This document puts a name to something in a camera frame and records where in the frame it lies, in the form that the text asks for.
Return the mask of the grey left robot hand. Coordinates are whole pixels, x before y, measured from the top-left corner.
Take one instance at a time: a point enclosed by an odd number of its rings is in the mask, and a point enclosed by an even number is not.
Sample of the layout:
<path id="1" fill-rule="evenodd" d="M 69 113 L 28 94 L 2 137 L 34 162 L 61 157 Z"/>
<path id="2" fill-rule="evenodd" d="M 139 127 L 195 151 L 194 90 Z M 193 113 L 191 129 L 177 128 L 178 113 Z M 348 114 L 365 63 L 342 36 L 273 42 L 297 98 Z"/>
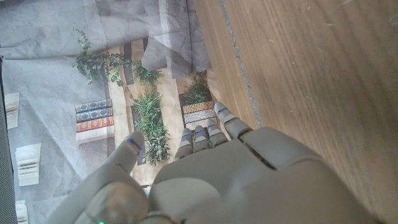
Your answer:
<path id="1" fill-rule="evenodd" d="M 48 223 L 377 223 L 321 156 L 272 128 L 251 129 L 222 103 L 185 129 L 149 192 L 132 178 L 144 137 L 128 135 Z"/>

